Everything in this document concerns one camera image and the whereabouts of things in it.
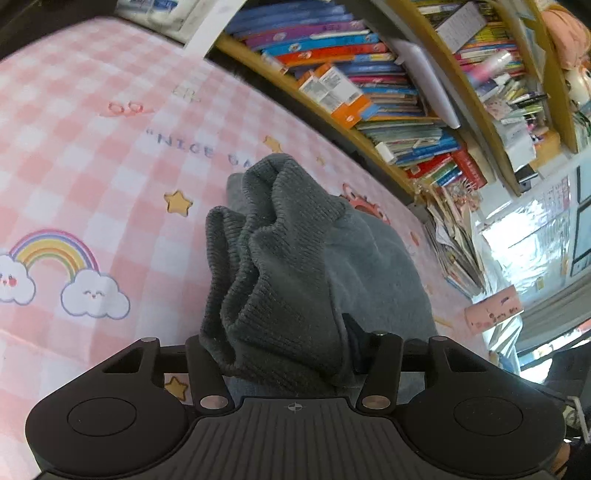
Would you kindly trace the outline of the grey sweatshirt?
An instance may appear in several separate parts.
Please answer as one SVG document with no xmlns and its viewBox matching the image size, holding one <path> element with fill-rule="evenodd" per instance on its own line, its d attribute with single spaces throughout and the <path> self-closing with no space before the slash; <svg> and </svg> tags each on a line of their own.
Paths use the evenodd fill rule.
<svg viewBox="0 0 591 480">
<path fill-rule="evenodd" d="M 208 213 L 200 340 L 246 396 L 356 399 L 376 332 L 428 340 L 429 297 L 399 234 L 286 154 L 228 178 Z"/>
</svg>

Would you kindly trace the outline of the pink paper card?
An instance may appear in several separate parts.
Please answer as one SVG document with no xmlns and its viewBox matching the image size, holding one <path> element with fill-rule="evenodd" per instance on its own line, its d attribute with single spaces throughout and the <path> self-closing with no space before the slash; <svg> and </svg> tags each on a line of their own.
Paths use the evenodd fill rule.
<svg viewBox="0 0 591 480">
<path fill-rule="evenodd" d="M 480 334 L 524 311 L 519 294 L 511 285 L 465 309 L 465 319 L 472 334 Z"/>
</svg>

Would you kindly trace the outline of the pile of loose books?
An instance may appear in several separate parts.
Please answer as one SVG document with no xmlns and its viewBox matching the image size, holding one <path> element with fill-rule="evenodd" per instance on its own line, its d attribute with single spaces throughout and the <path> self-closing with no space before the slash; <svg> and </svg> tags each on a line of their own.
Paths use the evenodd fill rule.
<svg viewBox="0 0 591 480">
<path fill-rule="evenodd" d="M 425 182 L 416 186 L 416 198 L 428 212 L 425 230 L 444 278 L 471 300 L 484 294 L 486 276 L 474 245 L 468 206 L 459 208 L 445 187 Z"/>
</svg>

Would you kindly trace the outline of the pink checkered cartoon tablecloth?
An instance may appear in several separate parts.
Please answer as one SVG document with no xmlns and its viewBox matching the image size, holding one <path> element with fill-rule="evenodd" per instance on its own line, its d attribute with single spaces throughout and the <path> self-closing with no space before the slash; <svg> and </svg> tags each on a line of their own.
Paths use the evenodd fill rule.
<svg viewBox="0 0 591 480">
<path fill-rule="evenodd" d="M 139 338 L 197 333 L 207 212 L 230 174 L 273 152 L 379 208 L 438 331 L 484 351 L 418 218 L 350 155 L 211 62 L 94 19 L 1 63 L 3 478 L 37 473 L 24 427 L 40 399 Z"/>
</svg>

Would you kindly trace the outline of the orange white box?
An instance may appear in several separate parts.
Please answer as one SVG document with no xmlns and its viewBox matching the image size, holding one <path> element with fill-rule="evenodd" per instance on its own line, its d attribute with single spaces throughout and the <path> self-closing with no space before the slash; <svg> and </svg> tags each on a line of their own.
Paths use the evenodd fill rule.
<svg viewBox="0 0 591 480">
<path fill-rule="evenodd" d="M 360 121 L 370 120 L 379 112 L 379 107 L 370 101 L 369 96 L 331 63 L 305 72 L 297 80 L 297 89 L 346 130 Z"/>
</svg>

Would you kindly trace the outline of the wooden bookshelf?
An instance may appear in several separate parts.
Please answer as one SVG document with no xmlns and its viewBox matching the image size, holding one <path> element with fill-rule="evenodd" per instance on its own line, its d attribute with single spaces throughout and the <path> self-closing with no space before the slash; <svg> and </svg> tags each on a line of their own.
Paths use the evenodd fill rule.
<svg viewBox="0 0 591 480">
<path fill-rule="evenodd" d="M 247 1 L 212 54 L 313 108 L 404 190 L 521 195 L 589 138 L 570 93 L 589 43 L 530 1 Z"/>
</svg>

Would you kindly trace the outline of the white paper roll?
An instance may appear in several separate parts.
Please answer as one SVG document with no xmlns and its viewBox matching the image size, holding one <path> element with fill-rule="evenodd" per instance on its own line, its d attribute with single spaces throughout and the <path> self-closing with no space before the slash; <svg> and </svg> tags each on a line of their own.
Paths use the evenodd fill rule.
<svg viewBox="0 0 591 480">
<path fill-rule="evenodd" d="M 406 68 L 437 116 L 451 129 L 459 129 L 460 119 L 424 50 L 402 39 L 389 38 L 386 43 L 397 54 L 398 64 Z"/>
</svg>

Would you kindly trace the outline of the row of colourful books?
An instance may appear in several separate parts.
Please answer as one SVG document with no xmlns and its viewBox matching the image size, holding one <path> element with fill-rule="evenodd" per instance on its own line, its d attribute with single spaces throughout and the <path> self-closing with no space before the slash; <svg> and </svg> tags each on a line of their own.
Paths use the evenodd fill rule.
<svg viewBox="0 0 591 480">
<path fill-rule="evenodd" d="M 297 82 L 325 63 L 339 68 L 379 112 L 355 130 L 380 159 L 412 183 L 478 190 L 487 179 L 459 129 L 447 126 L 397 54 L 360 9 L 338 1 L 249 1 L 225 28 L 281 74 Z"/>
</svg>

